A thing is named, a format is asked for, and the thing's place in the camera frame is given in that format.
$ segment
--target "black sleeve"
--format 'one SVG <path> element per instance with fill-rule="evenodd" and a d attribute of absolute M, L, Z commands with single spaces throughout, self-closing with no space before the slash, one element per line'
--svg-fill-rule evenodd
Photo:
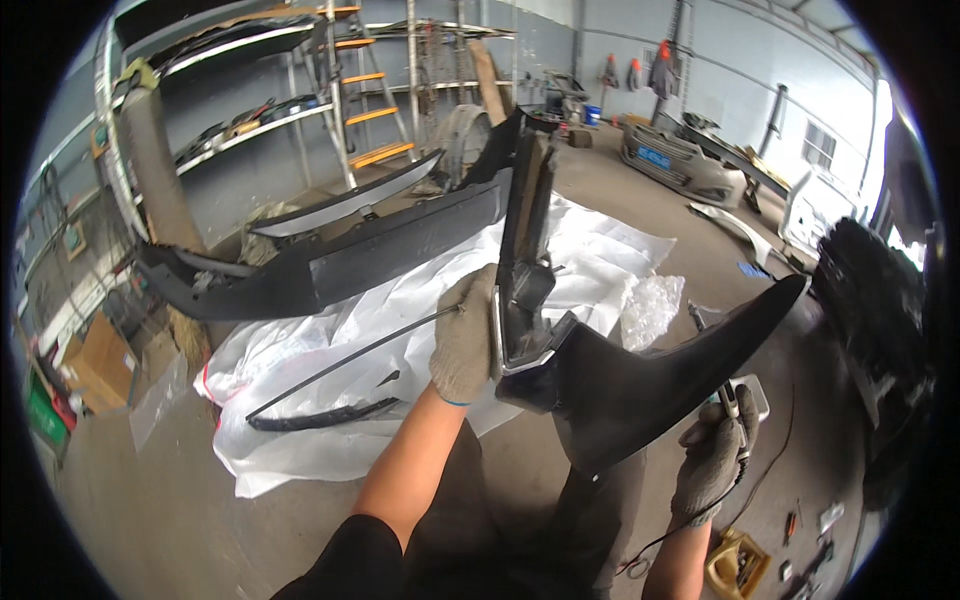
<path fill-rule="evenodd" d="M 394 598 L 403 586 L 403 551 L 394 531 L 368 515 L 349 517 L 320 558 L 274 598 Z"/>

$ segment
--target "car grille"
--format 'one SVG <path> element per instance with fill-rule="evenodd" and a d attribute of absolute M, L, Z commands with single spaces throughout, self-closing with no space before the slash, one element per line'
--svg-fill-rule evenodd
<path fill-rule="evenodd" d="M 648 175 L 653 179 L 660 181 L 661 183 L 684 187 L 690 182 L 689 176 L 677 173 L 676 171 L 662 169 L 649 160 L 631 156 L 630 150 L 626 146 L 623 147 L 623 156 L 627 159 L 630 165 L 635 167 L 639 172 L 643 173 L 644 175 Z"/>
<path fill-rule="evenodd" d="M 640 144 L 656 150 L 674 160 L 687 161 L 694 157 L 696 146 L 682 140 L 668 140 L 659 133 L 642 125 L 634 127 L 634 139 Z"/>

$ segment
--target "cardboard box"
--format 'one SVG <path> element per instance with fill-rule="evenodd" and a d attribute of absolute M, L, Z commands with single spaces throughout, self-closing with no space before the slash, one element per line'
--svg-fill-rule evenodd
<path fill-rule="evenodd" d="M 117 334 L 103 311 L 98 311 L 86 340 L 71 336 L 59 372 L 94 415 L 103 415 L 128 406 L 137 368 L 127 341 Z"/>

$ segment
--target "license plate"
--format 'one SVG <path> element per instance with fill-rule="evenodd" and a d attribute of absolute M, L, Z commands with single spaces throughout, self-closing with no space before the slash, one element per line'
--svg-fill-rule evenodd
<path fill-rule="evenodd" d="M 647 148 L 646 146 L 640 146 L 636 149 L 636 155 L 644 160 L 654 163 L 661 169 L 670 170 L 670 156 L 664 156 L 657 152 Z"/>

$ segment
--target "screwdriver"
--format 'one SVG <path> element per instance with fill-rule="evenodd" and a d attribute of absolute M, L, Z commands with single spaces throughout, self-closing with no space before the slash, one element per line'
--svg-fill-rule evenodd
<path fill-rule="evenodd" d="M 786 516 L 786 527 L 783 533 L 783 547 L 790 545 L 790 538 L 793 537 L 793 532 L 797 531 L 797 514 L 793 511 L 787 513 Z"/>

